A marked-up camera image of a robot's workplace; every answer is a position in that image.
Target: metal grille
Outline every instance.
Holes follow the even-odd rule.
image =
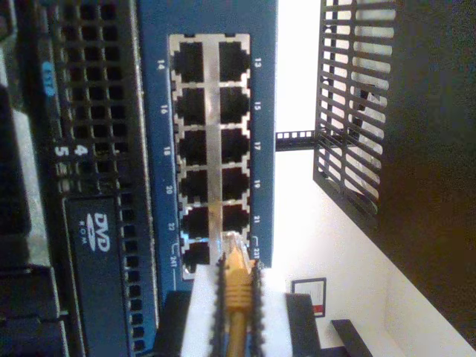
[[[370,225],[379,209],[395,15],[392,1],[321,5],[315,180]]]
[[[0,235],[25,231],[26,202],[8,93],[0,89]]]
[[[124,296],[131,350],[145,348],[135,179],[140,152],[132,56],[127,31],[118,26],[115,4],[65,5],[55,9],[54,59],[60,101],[55,153],[58,188],[64,197],[114,196],[123,240]]]

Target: network switch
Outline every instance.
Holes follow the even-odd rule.
[[[218,261],[222,232],[249,232],[250,38],[175,34],[169,48],[182,277],[190,279],[196,264]],[[241,68],[232,66],[233,55]]]
[[[218,260],[222,232],[271,265],[275,1],[141,1],[161,302]]]

